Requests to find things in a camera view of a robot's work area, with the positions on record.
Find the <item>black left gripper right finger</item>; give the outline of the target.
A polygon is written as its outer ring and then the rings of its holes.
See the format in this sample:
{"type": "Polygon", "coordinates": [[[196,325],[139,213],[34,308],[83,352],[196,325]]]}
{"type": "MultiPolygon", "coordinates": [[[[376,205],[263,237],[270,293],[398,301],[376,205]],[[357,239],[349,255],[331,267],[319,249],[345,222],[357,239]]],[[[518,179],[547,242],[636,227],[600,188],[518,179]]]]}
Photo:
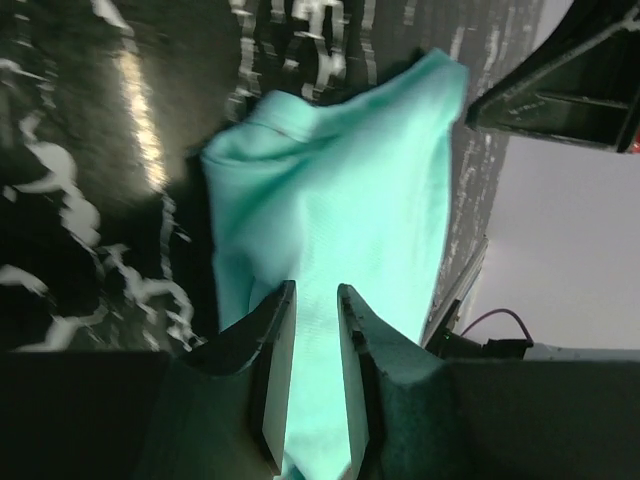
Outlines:
{"type": "Polygon", "coordinates": [[[356,479],[635,479],[639,354],[433,356],[338,289],[356,479]]]}

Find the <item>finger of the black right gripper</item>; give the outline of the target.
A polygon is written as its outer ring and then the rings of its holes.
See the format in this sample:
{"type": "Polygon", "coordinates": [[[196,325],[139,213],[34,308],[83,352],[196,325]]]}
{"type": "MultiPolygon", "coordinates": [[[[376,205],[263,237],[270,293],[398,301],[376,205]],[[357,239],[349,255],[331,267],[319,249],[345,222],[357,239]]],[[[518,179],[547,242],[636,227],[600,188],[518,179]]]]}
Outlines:
{"type": "Polygon", "coordinates": [[[465,123],[479,132],[638,152],[638,2],[573,2],[550,36],[471,104],[465,123]]]}

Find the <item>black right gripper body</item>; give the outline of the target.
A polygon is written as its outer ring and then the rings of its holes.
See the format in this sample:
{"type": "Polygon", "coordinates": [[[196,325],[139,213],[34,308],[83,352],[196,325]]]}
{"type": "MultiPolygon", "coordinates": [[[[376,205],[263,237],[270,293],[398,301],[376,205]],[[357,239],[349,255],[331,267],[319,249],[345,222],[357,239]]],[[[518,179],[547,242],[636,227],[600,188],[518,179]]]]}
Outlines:
{"type": "Polygon", "coordinates": [[[534,342],[527,339],[489,339],[484,344],[445,329],[436,334],[425,349],[441,359],[516,359],[522,360],[534,342]]]}

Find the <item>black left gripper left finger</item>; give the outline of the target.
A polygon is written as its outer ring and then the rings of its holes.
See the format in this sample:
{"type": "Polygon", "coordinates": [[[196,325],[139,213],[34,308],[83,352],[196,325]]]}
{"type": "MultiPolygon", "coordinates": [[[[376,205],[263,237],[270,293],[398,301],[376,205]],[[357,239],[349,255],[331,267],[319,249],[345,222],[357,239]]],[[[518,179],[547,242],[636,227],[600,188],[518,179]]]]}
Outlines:
{"type": "Polygon", "coordinates": [[[159,352],[5,353],[5,479],[270,479],[296,321],[282,283],[213,340],[159,352]]]}

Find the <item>teal t shirt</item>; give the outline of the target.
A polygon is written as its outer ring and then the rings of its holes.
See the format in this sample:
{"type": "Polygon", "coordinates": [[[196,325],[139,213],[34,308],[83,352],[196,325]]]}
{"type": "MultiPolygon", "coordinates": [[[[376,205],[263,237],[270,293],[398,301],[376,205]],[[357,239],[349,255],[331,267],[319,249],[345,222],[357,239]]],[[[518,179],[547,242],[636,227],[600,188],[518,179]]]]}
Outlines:
{"type": "Polygon", "coordinates": [[[421,337],[446,251],[467,79],[436,49],[340,104],[274,91],[203,151],[220,328],[296,284],[284,450],[286,469],[306,479],[337,479],[350,461],[339,286],[421,337]]]}

